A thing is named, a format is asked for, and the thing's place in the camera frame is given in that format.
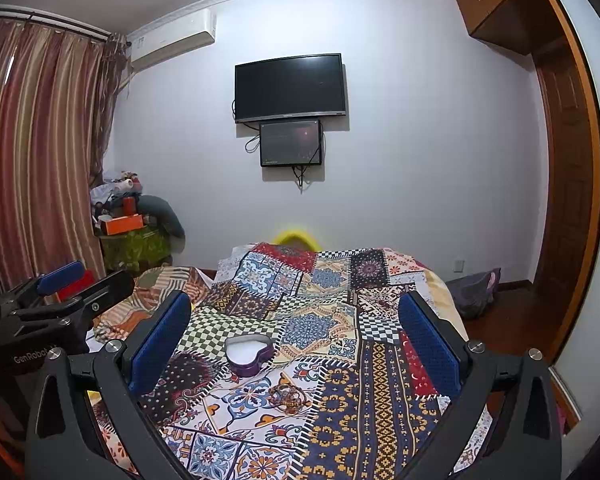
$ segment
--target small screen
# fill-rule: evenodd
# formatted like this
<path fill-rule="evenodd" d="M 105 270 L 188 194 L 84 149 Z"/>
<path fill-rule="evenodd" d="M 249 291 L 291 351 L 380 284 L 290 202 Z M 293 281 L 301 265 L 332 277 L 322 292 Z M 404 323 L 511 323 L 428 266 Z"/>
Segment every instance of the small screen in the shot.
<path fill-rule="evenodd" d="M 308 166 L 321 163 L 320 121 L 260 125 L 261 166 Z"/>
<path fill-rule="evenodd" d="M 235 120 L 344 115 L 340 54 L 285 57 L 235 67 Z"/>

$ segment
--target striped curtain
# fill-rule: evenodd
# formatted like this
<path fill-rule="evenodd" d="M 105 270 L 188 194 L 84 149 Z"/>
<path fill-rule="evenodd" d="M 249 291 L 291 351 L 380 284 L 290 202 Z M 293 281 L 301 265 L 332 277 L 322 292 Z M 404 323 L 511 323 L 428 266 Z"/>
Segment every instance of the striped curtain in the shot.
<path fill-rule="evenodd" d="M 104 263 L 91 227 L 94 93 L 103 44 L 0 18 L 0 288 L 83 261 Z"/>
<path fill-rule="evenodd" d="M 126 63 L 126 37 L 113 33 L 102 49 L 102 61 L 96 85 L 93 135 L 91 136 L 90 187 L 103 184 L 102 161 L 109 146 L 113 110 L 116 107 L 120 76 L 122 76 Z"/>

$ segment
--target door frame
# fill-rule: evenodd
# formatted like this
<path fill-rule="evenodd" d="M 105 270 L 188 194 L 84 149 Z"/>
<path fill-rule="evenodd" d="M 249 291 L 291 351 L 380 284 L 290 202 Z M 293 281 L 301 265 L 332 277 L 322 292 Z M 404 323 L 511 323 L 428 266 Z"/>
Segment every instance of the door frame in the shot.
<path fill-rule="evenodd" d="M 596 91 L 593 85 L 593 81 L 591 75 L 589 73 L 589 66 L 587 65 L 587 61 L 585 59 L 584 53 L 582 51 L 582 47 L 580 45 L 580 41 L 576 36 L 576 33 L 573 30 L 571 22 L 567 17 L 566 12 L 562 8 L 559 0 L 548 0 L 551 4 L 559 22 L 562 30 L 564 32 L 564 37 L 569 45 L 571 53 L 573 54 L 573 58 L 576 63 L 576 68 L 578 71 L 578 76 L 580 77 L 580 82 L 582 83 L 582 89 L 584 91 L 585 102 L 587 105 L 587 115 L 589 118 L 589 127 L 591 134 L 591 149 L 592 149 L 592 166 L 593 166 L 593 178 L 592 178 L 592 195 L 591 195 L 591 211 L 589 216 L 589 229 L 587 232 L 587 241 L 584 250 L 584 256 L 582 258 L 582 266 L 580 267 L 580 272 L 578 274 L 578 279 L 576 280 L 576 286 L 573 291 L 573 295 L 571 296 L 569 305 L 562 319 L 562 323 L 558 328 L 558 331 L 554 337 L 554 340 L 551 343 L 551 346 L 548 351 L 548 355 L 546 355 L 546 359 L 550 364 L 554 364 L 562 348 L 564 347 L 569 335 L 571 334 L 571 330 L 578 319 L 578 314 L 580 313 L 580 309 L 584 302 L 584 298 L 589 289 L 589 283 L 591 280 L 591 275 L 593 274 L 593 268 L 596 263 L 596 257 L 598 255 L 598 247 L 600 244 L 600 110 L 598 108 L 598 99 L 596 97 Z M 540 80 L 540 87 L 542 90 L 542 101 L 544 103 L 544 111 L 547 117 L 547 134 L 551 136 L 551 120 L 548 110 L 548 102 L 546 98 L 546 91 L 544 85 Z M 549 182 L 552 181 L 552 172 L 554 171 L 554 158 L 551 149 L 551 143 L 549 142 Z M 547 213 L 546 213 L 546 221 L 544 224 L 544 234 L 546 235 L 552 205 L 552 197 L 549 193 L 547 200 Z M 546 236 L 542 240 L 542 249 L 540 253 L 539 262 L 542 262 L 543 252 L 545 250 L 545 241 L 547 240 Z"/>

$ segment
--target wooden floor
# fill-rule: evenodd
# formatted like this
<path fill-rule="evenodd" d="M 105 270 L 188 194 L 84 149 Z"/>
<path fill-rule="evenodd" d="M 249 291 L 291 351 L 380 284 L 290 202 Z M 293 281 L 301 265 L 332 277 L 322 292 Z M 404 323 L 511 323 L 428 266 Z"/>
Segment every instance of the wooden floor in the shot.
<path fill-rule="evenodd" d="M 538 348 L 546 354 L 562 316 L 532 290 L 515 288 L 497 292 L 487 312 L 466 320 L 464 326 L 469 338 L 483 341 L 493 351 L 522 355 Z"/>

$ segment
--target bed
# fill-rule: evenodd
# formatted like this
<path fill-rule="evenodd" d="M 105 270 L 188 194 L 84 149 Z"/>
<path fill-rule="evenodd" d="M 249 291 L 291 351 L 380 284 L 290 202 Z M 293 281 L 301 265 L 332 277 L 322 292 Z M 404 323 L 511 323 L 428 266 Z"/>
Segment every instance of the bed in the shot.
<path fill-rule="evenodd" d="M 142 410 L 192 476 L 213 480 L 392 479 L 449 404 L 397 320 L 417 290 L 466 338 L 438 276 L 389 248 L 314 253 L 266 243 L 234 248 L 213 283 L 192 267 L 152 269 L 99 320 L 95 338 L 125 338 L 171 290 L 192 301 L 186 329 Z M 259 333 L 275 354 L 250 378 L 233 374 L 229 336 Z M 293 414 L 272 387 L 301 389 Z M 93 399 L 113 459 L 131 471 L 106 409 Z M 486 409 L 454 471 L 469 466 L 491 424 Z"/>

